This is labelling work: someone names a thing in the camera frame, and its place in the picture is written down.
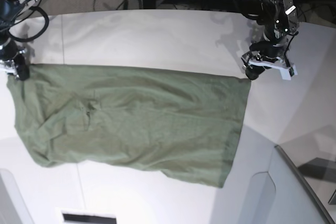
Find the white table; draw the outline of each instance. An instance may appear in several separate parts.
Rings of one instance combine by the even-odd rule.
[[[27,31],[33,35],[41,26],[38,18],[12,30],[20,36]],[[36,55],[33,63],[133,66],[244,78],[239,57],[248,50],[253,28],[258,29],[242,15],[217,12],[70,14],[53,18],[46,33],[30,46]],[[223,189],[94,162],[38,167],[13,128],[14,105],[5,76],[0,78],[5,104],[0,118],[0,168],[14,175],[36,224],[59,223],[55,208],[111,213],[119,224],[239,223],[250,179],[269,169],[275,144],[282,144],[296,165],[336,154],[336,134],[332,135],[336,132],[336,31],[312,24],[301,24],[299,31],[289,51],[299,75],[283,81],[278,71],[268,70],[252,83],[238,151]],[[281,178],[276,184],[284,188]],[[327,204],[327,195],[335,188],[319,182],[315,189],[336,217],[336,209]],[[290,210],[286,200],[276,199],[269,220]],[[305,223],[314,223],[313,218],[303,215]]]

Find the green cloth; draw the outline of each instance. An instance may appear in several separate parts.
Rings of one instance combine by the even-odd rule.
[[[222,187],[250,81],[130,67],[32,65],[8,78],[15,127],[45,167],[84,160]]]

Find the table surface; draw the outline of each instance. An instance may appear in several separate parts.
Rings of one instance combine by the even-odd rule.
[[[43,20],[36,18],[12,32],[30,36],[42,26]],[[260,31],[252,21],[231,13],[69,14],[52,17],[46,33],[28,48],[33,63],[132,66],[244,78],[239,57]],[[301,24],[288,53],[299,75],[284,81],[278,71],[268,70],[252,82],[239,147],[223,189],[94,162],[38,167],[13,128],[14,105],[5,76],[0,77],[1,101],[6,105],[1,116],[0,168],[14,174],[37,224],[55,215],[55,207],[110,212],[118,223],[238,223],[250,178],[268,171],[275,144],[281,144],[296,165],[336,154],[335,35],[332,28]],[[325,197],[335,188],[321,185],[314,189],[333,215],[336,209],[328,206]],[[284,199],[277,204],[281,211],[290,208]],[[304,218],[312,223],[308,215]]]

